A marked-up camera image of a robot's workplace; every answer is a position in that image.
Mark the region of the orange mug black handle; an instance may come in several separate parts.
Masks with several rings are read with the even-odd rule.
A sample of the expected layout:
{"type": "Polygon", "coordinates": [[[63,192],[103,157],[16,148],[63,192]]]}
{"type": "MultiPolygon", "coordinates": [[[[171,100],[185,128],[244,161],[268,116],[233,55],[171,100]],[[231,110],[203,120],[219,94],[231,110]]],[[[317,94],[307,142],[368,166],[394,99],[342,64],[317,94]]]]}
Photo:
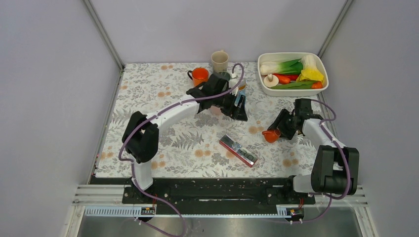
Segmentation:
{"type": "Polygon", "coordinates": [[[194,86],[198,86],[202,82],[207,82],[209,79],[209,72],[205,68],[195,68],[187,72],[188,77],[192,80],[194,86]]]}

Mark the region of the small orange cup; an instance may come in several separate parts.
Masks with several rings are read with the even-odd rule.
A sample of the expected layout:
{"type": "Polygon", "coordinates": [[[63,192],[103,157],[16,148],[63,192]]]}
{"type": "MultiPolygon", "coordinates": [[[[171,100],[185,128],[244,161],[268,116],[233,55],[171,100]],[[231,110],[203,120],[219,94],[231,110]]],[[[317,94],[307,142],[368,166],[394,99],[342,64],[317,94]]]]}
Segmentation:
{"type": "Polygon", "coordinates": [[[266,130],[262,132],[262,135],[265,141],[268,143],[274,143],[280,138],[281,132],[278,129],[266,130]]]}

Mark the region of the blue ceramic cup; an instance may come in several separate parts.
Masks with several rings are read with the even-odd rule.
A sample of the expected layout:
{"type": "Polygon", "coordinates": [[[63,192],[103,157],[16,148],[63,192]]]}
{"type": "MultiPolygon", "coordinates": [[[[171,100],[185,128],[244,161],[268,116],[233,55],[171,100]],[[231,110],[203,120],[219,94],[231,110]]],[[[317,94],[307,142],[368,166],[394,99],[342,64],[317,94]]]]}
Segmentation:
{"type": "Polygon", "coordinates": [[[241,96],[244,95],[245,96],[245,92],[246,92],[246,87],[247,87],[247,83],[245,79],[241,80],[241,83],[239,84],[239,86],[237,87],[237,95],[236,95],[236,101],[235,101],[235,106],[238,106],[240,103],[240,99],[241,96]]]}

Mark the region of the cream patterned mug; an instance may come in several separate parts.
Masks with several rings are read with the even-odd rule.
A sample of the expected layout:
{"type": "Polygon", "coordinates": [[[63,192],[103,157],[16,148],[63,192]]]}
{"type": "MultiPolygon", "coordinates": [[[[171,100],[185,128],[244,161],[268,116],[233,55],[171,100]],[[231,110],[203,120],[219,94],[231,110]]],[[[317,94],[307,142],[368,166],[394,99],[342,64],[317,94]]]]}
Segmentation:
{"type": "Polygon", "coordinates": [[[227,71],[229,56],[224,50],[219,50],[211,55],[211,63],[214,72],[227,71]]]}

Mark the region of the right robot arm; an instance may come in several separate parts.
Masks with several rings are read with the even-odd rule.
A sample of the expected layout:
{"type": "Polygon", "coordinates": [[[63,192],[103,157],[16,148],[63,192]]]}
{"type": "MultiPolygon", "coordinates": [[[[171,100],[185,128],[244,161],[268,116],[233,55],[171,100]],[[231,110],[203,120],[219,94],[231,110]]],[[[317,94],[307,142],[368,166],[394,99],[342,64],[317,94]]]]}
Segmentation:
{"type": "Polygon", "coordinates": [[[269,143],[280,138],[291,140],[297,134],[308,138],[317,154],[311,174],[292,177],[283,190],[284,199],[298,202],[303,193],[324,194],[342,199],[357,191],[359,151],[340,142],[326,127],[326,118],[312,110],[312,99],[296,99],[290,112],[282,109],[274,122],[263,132],[269,143]]]}

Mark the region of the green glazed mug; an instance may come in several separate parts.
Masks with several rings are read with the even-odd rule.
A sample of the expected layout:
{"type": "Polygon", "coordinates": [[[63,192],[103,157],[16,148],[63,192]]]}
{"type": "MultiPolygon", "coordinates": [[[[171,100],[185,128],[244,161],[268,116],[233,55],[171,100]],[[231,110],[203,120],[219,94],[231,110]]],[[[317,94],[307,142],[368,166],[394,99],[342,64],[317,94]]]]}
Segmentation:
{"type": "Polygon", "coordinates": [[[221,71],[215,73],[219,78],[229,81],[231,79],[231,75],[227,71],[221,71]]]}

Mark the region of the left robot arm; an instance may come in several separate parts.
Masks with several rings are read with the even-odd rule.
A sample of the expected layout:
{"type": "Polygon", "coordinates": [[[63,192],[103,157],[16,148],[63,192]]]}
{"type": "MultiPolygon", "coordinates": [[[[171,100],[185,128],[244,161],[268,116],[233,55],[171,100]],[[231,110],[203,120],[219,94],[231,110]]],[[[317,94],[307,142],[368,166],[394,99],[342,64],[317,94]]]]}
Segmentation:
{"type": "Polygon", "coordinates": [[[246,97],[239,92],[243,78],[225,80],[220,74],[212,74],[208,81],[190,88],[176,103],[158,112],[131,115],[122,137],[121,152],[126,151],[131,163],[132,181],[136,186],[134,196],[142,203],[153,198],[151,159],[157,154],[160,133],[187,117],[211,107],[233,120],[247,121],[246,97]]]}

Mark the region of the translucent pink pitcher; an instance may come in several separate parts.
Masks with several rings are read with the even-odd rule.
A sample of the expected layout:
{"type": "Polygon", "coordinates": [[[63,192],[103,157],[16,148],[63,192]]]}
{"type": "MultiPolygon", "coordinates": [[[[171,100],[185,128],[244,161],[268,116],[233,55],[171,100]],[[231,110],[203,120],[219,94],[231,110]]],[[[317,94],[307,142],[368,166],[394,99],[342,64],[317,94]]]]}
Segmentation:
{"type": "Polygon", "coordinates": [[[215,115],[215,116],[220,116],[223,115],[221,108],[220,107],[216,107],[216,106],[211,106],[209,108],[210,112],[215,115]]]}

